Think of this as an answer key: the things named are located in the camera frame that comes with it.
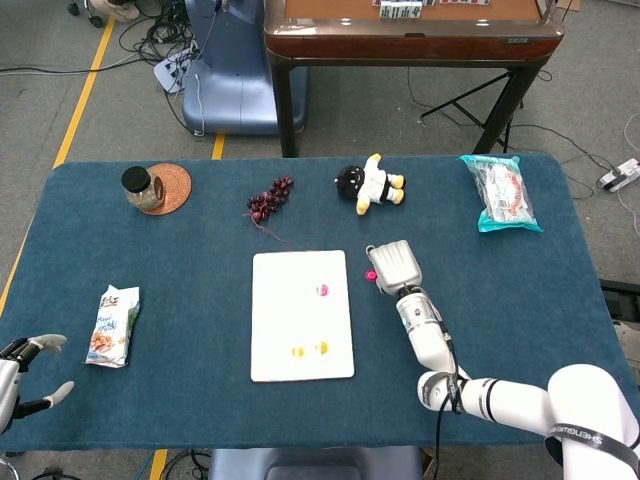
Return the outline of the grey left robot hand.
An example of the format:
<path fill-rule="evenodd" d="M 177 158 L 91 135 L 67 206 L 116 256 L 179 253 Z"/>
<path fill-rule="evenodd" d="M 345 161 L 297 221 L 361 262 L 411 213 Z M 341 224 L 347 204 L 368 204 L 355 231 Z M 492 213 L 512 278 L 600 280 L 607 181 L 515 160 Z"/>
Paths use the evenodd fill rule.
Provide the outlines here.
<path fill-rule="evenodd" d="M 49 395 L 20 402 L 22 377 L 29 371 L 30 363 L 42 351 L 60 353 L 66 342 L 64 335 L 44 334 L 18 338 L 0 350 L 0 435 L 11 428 L 14 420 L 60 404 L 74 389 L 75 382 L 67 381 Z"/>

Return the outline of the teal clear snack bag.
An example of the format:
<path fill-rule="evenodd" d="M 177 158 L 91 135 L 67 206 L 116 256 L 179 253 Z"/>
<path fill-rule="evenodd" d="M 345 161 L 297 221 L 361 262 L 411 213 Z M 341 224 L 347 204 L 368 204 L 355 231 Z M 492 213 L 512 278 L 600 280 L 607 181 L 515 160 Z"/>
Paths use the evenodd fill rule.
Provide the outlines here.
<path fill-rule="evenodd" d="M 508 228 L 543 231 L 529 200 L 519 156 L 462 155 L 459 159 L 473 176 L 483 201 L 477 222 L 480 233 Z"/>

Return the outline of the glass jar black lid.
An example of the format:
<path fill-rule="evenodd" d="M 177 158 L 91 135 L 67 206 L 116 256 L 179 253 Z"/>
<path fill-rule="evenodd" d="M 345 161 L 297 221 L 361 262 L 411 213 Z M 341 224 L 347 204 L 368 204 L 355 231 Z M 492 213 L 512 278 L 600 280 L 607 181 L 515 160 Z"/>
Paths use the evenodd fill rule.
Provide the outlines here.
<path fill-rule="evenodd" d="M 142 166 L 132 166 L 121 175 L 121 184 L 127 200 L 141 211 L 150 211 L 163 205 L 164 184 L 159 176 Z"/>

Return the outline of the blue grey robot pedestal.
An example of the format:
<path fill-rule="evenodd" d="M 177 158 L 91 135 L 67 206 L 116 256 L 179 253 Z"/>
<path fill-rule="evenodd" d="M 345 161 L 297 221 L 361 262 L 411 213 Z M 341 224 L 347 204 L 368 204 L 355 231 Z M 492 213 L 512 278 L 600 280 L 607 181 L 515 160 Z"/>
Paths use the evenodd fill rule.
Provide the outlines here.
<path fill-rule="evenodd" d="M 215 449 L 208 480 L 423 480 L 415 446 Z"/>

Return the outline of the white power strip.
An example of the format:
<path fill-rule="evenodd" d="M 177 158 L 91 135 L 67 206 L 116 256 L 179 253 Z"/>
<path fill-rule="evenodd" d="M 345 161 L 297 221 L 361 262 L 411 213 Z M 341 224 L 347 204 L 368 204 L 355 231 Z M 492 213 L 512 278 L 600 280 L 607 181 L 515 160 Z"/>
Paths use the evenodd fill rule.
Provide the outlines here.
<path fill-rule="evenodd" d="M 631 158 L 600 177 L 597 186 L 613 193 L 638 179 L 640 179 L 640 161 Z"/>
<path fill-rule="evenodd" d="M 168 94 L 177 94 L 184 89 L 184 81 L 189 71 L 191 62 L 198 57 L 197 47 L 187 48 L 169 55 L 153 68 L 153 73 Z"/>

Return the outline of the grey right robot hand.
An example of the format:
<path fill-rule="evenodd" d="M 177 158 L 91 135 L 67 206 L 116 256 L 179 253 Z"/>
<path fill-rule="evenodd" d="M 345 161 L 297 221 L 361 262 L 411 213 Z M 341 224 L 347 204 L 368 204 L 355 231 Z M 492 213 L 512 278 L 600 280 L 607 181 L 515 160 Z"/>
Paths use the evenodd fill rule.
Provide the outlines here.
<path fill-rule="evenodd" d="M 422 285 L 422 272 L 407 240 L 369 245 L 365 252 L 376 272 L 376 285 L 381 292 L 397 296 L 403 288 Z"/>

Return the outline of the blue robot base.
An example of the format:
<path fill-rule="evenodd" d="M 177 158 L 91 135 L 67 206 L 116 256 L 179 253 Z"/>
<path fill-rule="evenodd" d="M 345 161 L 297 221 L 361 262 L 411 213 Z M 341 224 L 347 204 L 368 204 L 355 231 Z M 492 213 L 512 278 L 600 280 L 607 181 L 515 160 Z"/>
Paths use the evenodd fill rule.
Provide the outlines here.
<path fill-rule="evenodd" d="M 264 0 L 184 1 L 199 50 L 184 82 L 187 127 L 198 134 L 278 134 Z"/>

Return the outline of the white magnetic board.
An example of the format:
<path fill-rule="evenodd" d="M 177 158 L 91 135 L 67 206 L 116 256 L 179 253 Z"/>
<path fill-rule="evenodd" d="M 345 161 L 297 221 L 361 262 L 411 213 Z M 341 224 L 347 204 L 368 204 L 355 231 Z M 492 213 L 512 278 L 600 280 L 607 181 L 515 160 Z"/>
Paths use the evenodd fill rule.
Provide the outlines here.
<path fill-rule="evenodd" d="M 327 296 L 316 288 L 326 284 Z M 326 341 L 329 350 L 315 346 Z M 302 346 L 302 358 L 292 348 Z M 253 257 L 250 375 L 255 383 L 347 379 L 355 374 L 346 256 L 342 250 Z"/>

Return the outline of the red grape bunch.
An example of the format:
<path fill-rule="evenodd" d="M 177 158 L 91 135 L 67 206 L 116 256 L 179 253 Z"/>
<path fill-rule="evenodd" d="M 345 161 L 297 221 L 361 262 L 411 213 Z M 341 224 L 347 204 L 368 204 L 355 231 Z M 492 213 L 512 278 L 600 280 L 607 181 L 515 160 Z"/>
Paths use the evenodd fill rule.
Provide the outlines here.
<path fill-rule="evenodd" d="M 267 228 L 266 222 L 288 201 L 293 185 L 294 181 L 291 176 L 277 177 L 273 180 L 269 190 L 259 195 L 250 196 L 246 202 L 245 216 L 258 230 L 271 235 L 280 242 L 283 242 L 283 239 Z"/>

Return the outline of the black chrome stool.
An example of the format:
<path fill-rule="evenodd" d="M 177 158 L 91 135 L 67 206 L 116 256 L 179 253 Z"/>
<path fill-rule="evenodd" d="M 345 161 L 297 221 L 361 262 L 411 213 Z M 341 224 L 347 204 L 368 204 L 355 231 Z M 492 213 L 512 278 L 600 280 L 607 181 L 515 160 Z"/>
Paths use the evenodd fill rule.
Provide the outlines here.
<path fill-rule="evenodd" d="M 67 11 L 74 17 L 84 16 L 95 28 L 103 28 L 105 21 L 93 7 L 91 0 L 67 0 Z"/>

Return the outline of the black headed plush doll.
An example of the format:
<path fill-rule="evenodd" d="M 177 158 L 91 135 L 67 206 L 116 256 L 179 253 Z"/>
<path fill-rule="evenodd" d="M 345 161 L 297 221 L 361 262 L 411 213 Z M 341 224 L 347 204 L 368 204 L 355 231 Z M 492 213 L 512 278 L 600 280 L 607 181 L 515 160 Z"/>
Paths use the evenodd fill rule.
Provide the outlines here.
<path fill-rule="evenodd" d="M 363 167 L 347 165 L 334 179 L 338 194 L 344 199 L 356 201 L 358 216 L 364 216 L 372 203 L 382 204 L 388 201 L 399 205 L 405 199 L 405 177 L 381 169 L 381 160 L 382 156 L 374 153 L 368 157 Z"/>

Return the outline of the brown mahjong table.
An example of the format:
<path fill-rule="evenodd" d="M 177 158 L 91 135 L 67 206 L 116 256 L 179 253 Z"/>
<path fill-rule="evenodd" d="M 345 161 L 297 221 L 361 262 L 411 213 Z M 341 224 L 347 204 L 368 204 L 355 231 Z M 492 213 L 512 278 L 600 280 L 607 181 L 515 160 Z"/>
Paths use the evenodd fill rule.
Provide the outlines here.
<path fill-rule="evenodd" d="M 490 152 L 565 35 L 556 0 L 436 2 L 383 19 L 373 0 L 263 0 L 281 153 L 297 154 L 290 72 L 302 66 L 501 68 L 507 82 L 474 151 Z"/>

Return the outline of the white snack bag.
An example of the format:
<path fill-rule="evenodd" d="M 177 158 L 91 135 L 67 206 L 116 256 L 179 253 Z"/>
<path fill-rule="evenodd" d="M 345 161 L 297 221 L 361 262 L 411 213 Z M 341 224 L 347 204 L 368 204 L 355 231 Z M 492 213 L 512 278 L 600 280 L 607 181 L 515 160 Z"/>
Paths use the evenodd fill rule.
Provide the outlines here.
<path fill-rule="evenodd" d="M 140 310 L 138 287 L 118 289 L 109 285 L 99 302 L 87 365 L 122 368 L 128 363 L 131 333 Z"/>

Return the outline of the orange woven coaster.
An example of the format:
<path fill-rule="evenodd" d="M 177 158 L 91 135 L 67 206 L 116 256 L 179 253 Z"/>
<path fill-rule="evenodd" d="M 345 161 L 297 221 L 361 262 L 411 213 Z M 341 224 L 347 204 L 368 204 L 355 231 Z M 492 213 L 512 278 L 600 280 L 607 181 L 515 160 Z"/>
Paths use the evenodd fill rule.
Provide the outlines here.
<path fill-rule="evenodd" d="M 185 168 L 175 163 L 159 163 L 150 166 L 148 171 L 162 181 L 164 201 L 154 209 L 143 210 L 143 213 L 152 216 L 168 215 L 187 202 L 192 191 L 192 180 Z"/>

